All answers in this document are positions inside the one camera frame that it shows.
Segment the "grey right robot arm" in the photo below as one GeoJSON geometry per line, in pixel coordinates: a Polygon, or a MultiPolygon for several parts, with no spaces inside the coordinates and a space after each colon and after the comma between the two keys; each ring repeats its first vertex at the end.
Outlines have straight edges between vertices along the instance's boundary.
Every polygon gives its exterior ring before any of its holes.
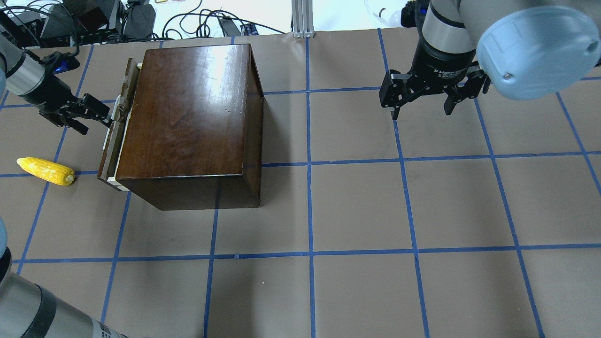
{"type": "Polygon", "coordinates": [[[408,0],[395,19],[419,39],[407,73],[378,91],[393,120],[407,103],[446,94],[450,115],[493,85],[507,99],[559,92],[600,66],[598,0],[408,0]]]}

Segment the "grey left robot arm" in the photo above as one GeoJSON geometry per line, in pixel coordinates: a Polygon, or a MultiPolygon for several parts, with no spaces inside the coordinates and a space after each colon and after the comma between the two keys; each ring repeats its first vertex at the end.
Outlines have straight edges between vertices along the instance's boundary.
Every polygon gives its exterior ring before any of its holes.
{"type": "Polygon", "coordinates": [[[27,176],[15,162],[22,156],[54,160],[62,147],[63,130],[39,116],[37,106],[21,98],[43,83],[56,82],[48,77],[37,54],[25,52],[1,37],[1,336],[28,337],[33,327],[37,338],[105,338],[117,333],[61,299],[92,306],[103,300],[110,261],[51,261],[42,259],[26,265],[22,257],[32,244],[36,225],[51,184],[27,176]]]}

